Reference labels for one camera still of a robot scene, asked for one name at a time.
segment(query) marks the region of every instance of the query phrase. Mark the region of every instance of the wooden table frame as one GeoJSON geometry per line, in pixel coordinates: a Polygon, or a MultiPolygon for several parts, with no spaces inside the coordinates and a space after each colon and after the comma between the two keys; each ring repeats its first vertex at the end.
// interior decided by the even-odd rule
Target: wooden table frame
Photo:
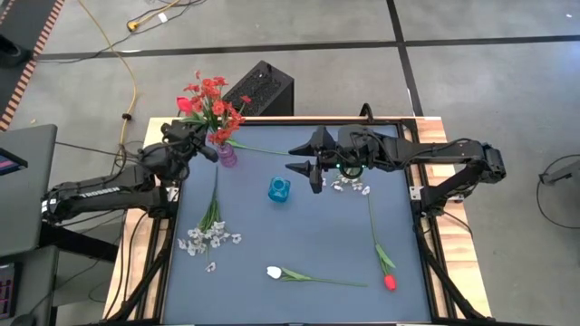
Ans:
{"type": "MultiPolygon", "coordinates": [[[[160,126],[174,119],[176,118],[150,119],[143,147],[160,142],[162,137],[160,126]]],[[[376,117],[373,120],[369,120],[366,117],[251,117],[246,119],[246,125],[343,125],[349,123],[375,125],[394,124],[397,126],[399,134],[404,135],[406,139],[429,143],[447,142],[443,123],[440,118],[376,117]]],[[[455,174],[455,169],[452,165],[419,165],[408,168],[405,173],[409,186],[421,186],[426,183],[435,186],[455,174]]],[[[449,202],[445,209],[463,222],[468,222],[462,204],[449,202]]],[[[122,248],[120,248],[120,250],[124,251],[124,257],[128,257],[129,239],[142,213],[139,209],[132,209],[127,214],[125,229],[123,231],[124,238],[127,241],[124,241],[122,248]]],[[[489,316],[488,299],[479,272],[475,248],[468,231],[456,221],[445,216],[430,221],[423,218],[421,219],[421,226],[424,229],[430,228],[430,232],[426,234],[429,247],[435,253],[438,261],[443,263],[441,265],[447,269],[448,276],[451,280],[478,312],[489,316]]],[[[117,262],[113,270],[104,313],[109,310],[115,294],[118,291],[118,287],[121,286],[119,298],[113,304],[111,314],[119,310],[125,294],[124,287],[126,280],[128,281],[127,295],[131,294],[132,290],[139,283],[146,264],[150,264],[153,256],[159,252],[163,239],[166,236],[165,229],[167,227],[167,220],[154,221],[151,218],[145,218],[141,221],[133,240],[130,275],[128,279],[126,279],[127,262],[123,265],[123,277],[121,279],[121,252],[117,254],[117,262]]],[[[426,265],[422,256],[421,260],[423,262],[423,274],[425,276],[431,317],[455,317],[458,315],[461,318],[460,312],[456,312],[449,295],[442,289],[438,277],[426,265]]],[[[164,287],[169,269],[168,265],[165,264],[157,273],[150,284],[146,301],[141,300],[138,308],[133,311],[131,318],[160,318],[164,287]]]]}

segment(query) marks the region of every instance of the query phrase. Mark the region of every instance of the floor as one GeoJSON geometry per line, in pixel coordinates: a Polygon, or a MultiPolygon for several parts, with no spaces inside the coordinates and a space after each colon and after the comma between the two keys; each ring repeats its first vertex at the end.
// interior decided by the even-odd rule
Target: floor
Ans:
{"type": "MultiPolygon", "coordinates": [[[[127,20],[161,5],[86,4],[112,40],[127,35],[127,20]]],[[[540,215],[536,183],[551,161],[578,152],[579,32],[580,3],[571,0],[207,0],[117,47],[143,50],[126,53],[139,87],[128,140],[143,139],[149,117],[176,113],[175,97],[196,69],[236,81],[260,60],[295,78],[296,115],[354,115],[369,102],[375,115],[441,116],[448,139],[489,142],[507,167],[504,181],[478,187],[466,202],[493,315],[575,325],[580,235],[540,215]],[[279,46],[292,43],[306,46],[279,46]]],[[[43,55],[79,58],[103,47],[78,2],[68,0],[43,55]]],[[[130,100],[131,79],[118,59],[39,62],[10,128],[54,123],[60,141],[115,150],[130,100]]],[[[110,168],[110,157],[57,147],[51,185],[110,168]]],[[[571,178],[543,187],[540,199],[559,223],[580,225],[578,191],[571,178]]],[[[112,241],[118,226],[96,236],[112,241]]],[[[59,279],[89,263],[64,255],[59,279]]],[[[110,277],[102,263],[61,289],[56,301],[70,304],[57,323],[98,320],[102,304],[87,302],[87,294],[104,282],[94,293],[102,299],[110,277]],[[82,320],[73,313],[80,308],[82,320]]]]}

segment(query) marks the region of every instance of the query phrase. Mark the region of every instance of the pink vase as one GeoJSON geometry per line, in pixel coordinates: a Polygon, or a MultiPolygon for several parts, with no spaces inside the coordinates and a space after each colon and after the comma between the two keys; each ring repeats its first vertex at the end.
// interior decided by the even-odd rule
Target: pink vase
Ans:
{"type": "Polygon", "coordinates": [[[217,155],[219,156],[219,162],[225,168],[233,168],[237,163],[236,152],[229,143],[217,145],[217,155]]]}

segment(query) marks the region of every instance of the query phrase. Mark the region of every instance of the blue glass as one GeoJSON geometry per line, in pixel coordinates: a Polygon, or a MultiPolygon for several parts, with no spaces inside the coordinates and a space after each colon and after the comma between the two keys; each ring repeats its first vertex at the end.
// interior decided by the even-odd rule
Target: blue glass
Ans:
{"type": "Polygon", "coordinates": [[[270,180],[270,189],[268,189],[268,196],[276,203],[284,203],[288,199],[290,193],[290,181],[282,179],[281,177],[272,177],[270,180]]]}

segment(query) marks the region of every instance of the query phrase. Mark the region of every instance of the blue table surface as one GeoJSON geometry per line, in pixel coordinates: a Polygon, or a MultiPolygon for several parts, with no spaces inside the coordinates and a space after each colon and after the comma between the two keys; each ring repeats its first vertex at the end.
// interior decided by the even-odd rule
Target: blue table surface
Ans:
{"type": "MultiPolygon", "coordinates": [[[[288,151],[308,141],[315,127],[245,126],[234,138],[247,146],[288,151]]],[[[328,128],[337,138],[338,127],[328,128]]],[[[374,126],[396,136],[393,126],[374,126]]],[[[219,164],[218,200],[230,233],[228,242],[207,257],[189,256],[176,242],[162,322],[233,324],[284,322],[429,321],[429,307],[404,173],[366,170],[379,241],[397,268],[397,290],[384,286],[372,242],[367,197],[350,186],[337,192],[328,185],[337,170],[324,174],[327,186],[315,195],[308,179],[285,168],[308,158],[236,149],[234,168],[219,164]],[[272,177],[291,182],[288,201],[267,196],[272,177]],[[283,266],[313,277],[367,283],[366,288],[328,283],[285,283],[271,279],[267,266],[283,266]]],[[[211,199],[216,164],[190,161],[191,175],[180,194],[176,238],[187,239],[211,199]]]]}

